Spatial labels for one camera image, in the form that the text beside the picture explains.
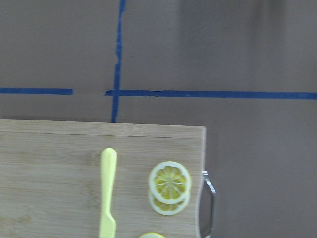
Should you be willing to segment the yellow plastic knife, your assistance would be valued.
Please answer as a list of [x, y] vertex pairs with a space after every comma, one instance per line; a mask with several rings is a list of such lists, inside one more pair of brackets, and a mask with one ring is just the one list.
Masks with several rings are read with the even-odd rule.
[[101, 213], [99, 225], [100, 238], [114, 238], [116, 221], [111, 214], [111, 200], [115, 180], [117, 164], [117, 152], [112, 148], [106, 148], [101, 153]]

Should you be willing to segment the lemon slice pair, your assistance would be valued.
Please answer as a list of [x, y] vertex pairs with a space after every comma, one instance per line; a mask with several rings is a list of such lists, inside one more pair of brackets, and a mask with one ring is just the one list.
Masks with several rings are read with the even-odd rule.
[[148, 178], [148, 200], [154, 211], [164, 216], [182, 212], [189, 204], [192, 180], [181, 163], [157, 164]]

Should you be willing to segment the single lemon slice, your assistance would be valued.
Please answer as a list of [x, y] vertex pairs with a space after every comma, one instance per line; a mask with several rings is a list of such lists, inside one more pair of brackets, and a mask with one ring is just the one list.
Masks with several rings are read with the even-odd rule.
[[141, 234], [140, 236], [138, 236], [138, 238], [165, 238], [165, 236], [155, 232], [148, 232]]

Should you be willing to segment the wooden cutting board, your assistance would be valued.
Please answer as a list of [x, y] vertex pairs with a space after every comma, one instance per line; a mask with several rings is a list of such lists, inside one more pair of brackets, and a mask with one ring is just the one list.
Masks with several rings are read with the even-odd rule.
[[[156, 232], [198, 238], [205, 168], [203, 126], [9, 120], [0, 122], [0, 235], [96, 238], [100, 154], [117, 152], [111, 212], [118, 238]], [[151, 170], [164, 161], [190, 173], [190, 202], [164, 216], [148, 200]]]

